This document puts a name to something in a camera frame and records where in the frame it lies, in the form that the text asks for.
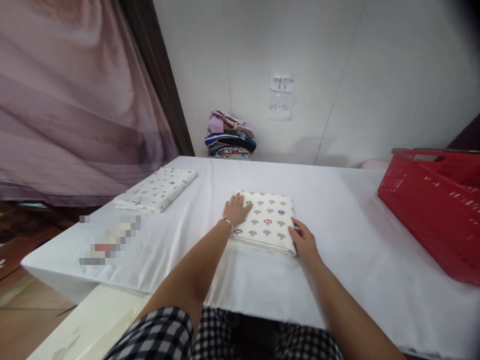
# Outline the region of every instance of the hand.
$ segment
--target hand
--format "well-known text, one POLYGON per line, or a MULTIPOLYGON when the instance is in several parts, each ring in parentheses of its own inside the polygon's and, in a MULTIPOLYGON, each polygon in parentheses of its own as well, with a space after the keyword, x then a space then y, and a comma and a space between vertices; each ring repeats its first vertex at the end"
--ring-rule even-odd
POLYGON ((253 204, 244 207, 244 196, 240 196, 240 193, 237 192, 235 196, 231 197, 230 203, 228 201, 225 203, 223 217, 230 220, 233 227, 236 227, 238 224, 245 221, 248 213, 253 207, 253 204))
POLYGON ((296 251, 303 259, 307 267, 311 267, 315 262, 322 261, 320 258, 315 236, 310 232, 305 224, 295 218, 291 218, 293 223, 297 225, 300 230, 295 230, 293 227, 288 227, 291 239, 295 243, 296 251))

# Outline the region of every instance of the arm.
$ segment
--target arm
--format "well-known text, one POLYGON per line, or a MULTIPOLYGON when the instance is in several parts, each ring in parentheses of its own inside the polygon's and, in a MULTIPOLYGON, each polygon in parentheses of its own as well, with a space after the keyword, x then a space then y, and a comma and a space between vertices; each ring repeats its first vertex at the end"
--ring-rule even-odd
MULTIPOLYGON (((244 197, 237 193, 225 204, 223 217, 234 227, 245 220, 253 206, 244 208, 243 203, 244 197)), ((163 280, 135 321, 160 308, 178 307, 188 314, 197 334, 205 297, 231 230, 227 221, 220 221, 202 237, 163 280)))
POLYGON ((315 237, 300 221, 289 227, 298 254, 313 275, 321 307, 343 357, 348 360, 398 359, 403 354, 362 309, 322 261, 315 237))

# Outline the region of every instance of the mushroom print fabric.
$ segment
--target mushroom print fabric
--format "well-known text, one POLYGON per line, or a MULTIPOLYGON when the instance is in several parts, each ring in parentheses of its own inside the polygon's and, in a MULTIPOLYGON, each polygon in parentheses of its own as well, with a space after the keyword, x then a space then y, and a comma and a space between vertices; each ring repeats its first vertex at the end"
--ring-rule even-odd
POLYGON ((288 227, 294 227, 291 198, 266 192, 239 190, 244 206, 253 204, 246 220, 238 225, 228 241, 231 244, 287 256, 297 255, 288 227))
POLYGON ((161 167, 113 202, 117 209, 159 214, 197 177, 194 170, 161 167))

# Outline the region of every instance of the bracelet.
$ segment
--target bracelet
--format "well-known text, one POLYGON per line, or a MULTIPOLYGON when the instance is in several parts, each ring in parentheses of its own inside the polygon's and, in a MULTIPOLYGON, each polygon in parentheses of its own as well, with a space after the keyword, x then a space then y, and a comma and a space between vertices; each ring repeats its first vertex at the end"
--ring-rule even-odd
POLYGON ((228 220, 228 219, 226 219, 226 218, 222 218, 222 219, 218 220, 217 224, 218 224, 219 222, 221 222, 221 221, 226 221, 227 223, 229 223, 229 224, 230 224, 230 227, 231 227, 230 232, 233 232, 233 231, 234 231, 234 225, 232 224, 232 222, 231 222, 230 220, 228 220))

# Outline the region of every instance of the wooden floor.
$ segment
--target wooden floor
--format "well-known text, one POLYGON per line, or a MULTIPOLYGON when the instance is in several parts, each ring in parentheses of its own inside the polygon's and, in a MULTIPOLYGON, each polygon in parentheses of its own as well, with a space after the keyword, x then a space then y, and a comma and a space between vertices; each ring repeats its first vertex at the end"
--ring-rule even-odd
POLYGON ((20 265, 26 255, 73 224, 67 220, 55 226, 0 204, 0 359, 26 359, 75 307, 20 265))

